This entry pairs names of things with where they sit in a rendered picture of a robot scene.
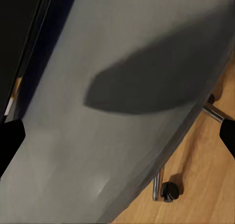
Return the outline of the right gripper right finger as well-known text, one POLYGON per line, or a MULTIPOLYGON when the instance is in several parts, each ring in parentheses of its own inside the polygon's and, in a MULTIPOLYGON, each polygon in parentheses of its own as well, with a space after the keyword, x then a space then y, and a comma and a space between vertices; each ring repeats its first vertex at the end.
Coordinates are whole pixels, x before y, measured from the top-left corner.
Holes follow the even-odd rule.
POLYGON ((224 119, 219 136, 235 159, 235 121, 224 119))

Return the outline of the folder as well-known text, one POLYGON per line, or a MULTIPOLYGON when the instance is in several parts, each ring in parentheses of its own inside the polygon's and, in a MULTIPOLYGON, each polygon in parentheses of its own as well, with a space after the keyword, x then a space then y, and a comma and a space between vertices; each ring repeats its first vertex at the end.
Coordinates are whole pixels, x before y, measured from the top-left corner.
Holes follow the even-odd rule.
POLYGON ((0 124, 19 74, 42 0, 0 0, 0 124))

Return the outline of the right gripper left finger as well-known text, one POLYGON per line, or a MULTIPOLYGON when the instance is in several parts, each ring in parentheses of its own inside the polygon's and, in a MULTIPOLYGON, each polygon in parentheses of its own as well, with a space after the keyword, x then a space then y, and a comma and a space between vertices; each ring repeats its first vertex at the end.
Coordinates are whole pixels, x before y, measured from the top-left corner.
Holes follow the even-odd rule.
POLYGON ((21 119, 0 124, 0 178, 25 139, 21 119))

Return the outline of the swivel chair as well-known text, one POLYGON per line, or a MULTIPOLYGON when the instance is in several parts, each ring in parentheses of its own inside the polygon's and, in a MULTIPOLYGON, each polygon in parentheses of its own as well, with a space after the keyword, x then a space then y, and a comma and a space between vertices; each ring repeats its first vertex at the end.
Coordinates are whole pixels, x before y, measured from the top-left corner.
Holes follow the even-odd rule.
POLYGON ((42 0, 1 124, 25 139, 0 178, 0 224, 111 224, 153 181, 235 52, 235 0, 42 0))

